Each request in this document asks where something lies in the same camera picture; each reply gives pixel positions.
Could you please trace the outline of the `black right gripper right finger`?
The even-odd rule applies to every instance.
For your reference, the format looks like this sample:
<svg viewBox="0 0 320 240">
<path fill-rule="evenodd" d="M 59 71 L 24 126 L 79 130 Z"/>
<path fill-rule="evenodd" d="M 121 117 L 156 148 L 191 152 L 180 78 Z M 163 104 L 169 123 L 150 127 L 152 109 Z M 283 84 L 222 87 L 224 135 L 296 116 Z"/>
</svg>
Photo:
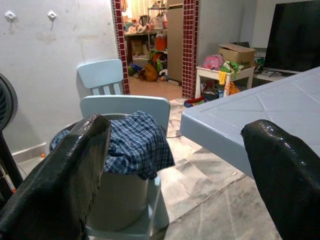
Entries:
<svg viewBox="0 0 320 240">
<path fill-rule="evenodd" d="M 320 238 L 320 158 L 300 138 L 259 119 L 241 130 L 259 194 L 282 239 Z"/>
</svg>

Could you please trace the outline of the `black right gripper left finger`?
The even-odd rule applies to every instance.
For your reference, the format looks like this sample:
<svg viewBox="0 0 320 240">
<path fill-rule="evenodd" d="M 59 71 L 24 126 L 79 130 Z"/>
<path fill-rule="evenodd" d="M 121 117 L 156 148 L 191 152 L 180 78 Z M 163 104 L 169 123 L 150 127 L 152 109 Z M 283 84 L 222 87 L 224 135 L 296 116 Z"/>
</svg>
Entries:
<svg viewBox="0 0 320 240">
<path fill-rule="evenodd" d="M 1 239 L 86 239 L 111 130 L 100 114 L 78 121 L 1 209 Z"/>
</svg>

